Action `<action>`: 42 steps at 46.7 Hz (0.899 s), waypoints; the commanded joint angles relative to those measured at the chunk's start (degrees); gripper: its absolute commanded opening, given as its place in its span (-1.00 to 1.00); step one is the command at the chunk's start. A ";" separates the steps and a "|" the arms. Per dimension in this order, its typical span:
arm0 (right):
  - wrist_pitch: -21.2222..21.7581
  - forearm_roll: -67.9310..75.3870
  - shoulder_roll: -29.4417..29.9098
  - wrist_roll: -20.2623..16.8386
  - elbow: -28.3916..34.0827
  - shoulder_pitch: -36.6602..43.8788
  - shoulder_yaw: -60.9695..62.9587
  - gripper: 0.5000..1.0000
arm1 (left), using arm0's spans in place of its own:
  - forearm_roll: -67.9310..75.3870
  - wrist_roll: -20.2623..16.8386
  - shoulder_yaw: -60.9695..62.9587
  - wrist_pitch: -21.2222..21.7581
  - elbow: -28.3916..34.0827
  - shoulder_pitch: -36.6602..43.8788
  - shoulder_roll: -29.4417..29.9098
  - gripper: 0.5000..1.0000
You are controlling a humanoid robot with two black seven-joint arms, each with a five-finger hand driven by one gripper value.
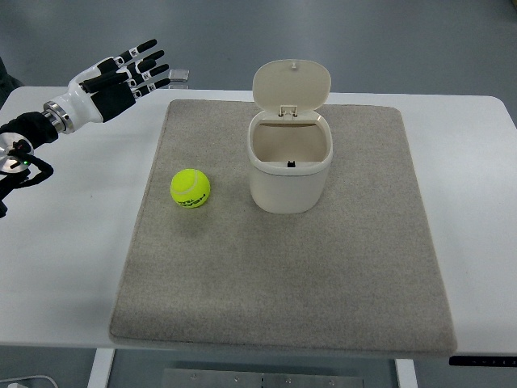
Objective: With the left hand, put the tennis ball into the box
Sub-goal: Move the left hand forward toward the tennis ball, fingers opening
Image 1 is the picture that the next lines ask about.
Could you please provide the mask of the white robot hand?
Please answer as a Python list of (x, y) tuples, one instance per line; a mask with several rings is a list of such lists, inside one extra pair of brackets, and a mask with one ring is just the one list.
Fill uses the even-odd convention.
[(170, 79), (164, 78), (134, 88), (170, 68), (157, 66), (163, 50), (145, 55), (157, 43), (147, 40), (83, 70), (69, 82), (67, 92), (45, 103), (44, 117), (58, 133), (73, 133), (88, 123), (108, 122), (134, 105), (135, 98), (168, 86)]

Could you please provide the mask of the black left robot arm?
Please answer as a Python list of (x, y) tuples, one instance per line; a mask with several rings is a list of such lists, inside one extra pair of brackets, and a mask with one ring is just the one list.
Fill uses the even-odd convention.
[(1, 198), (52, 176), (53, 167), (35, 156), (37, 148), (85, 124), (108, 122), (169, 85), (170, 79), (162, 76), (169, 66), (157, 64), (164, 52), (150, 52), (157, 43), (148, 40), (101, 60), (76, 75), (67, 92), (45, 103), (42, 112), (24, 113), (2, 125)]

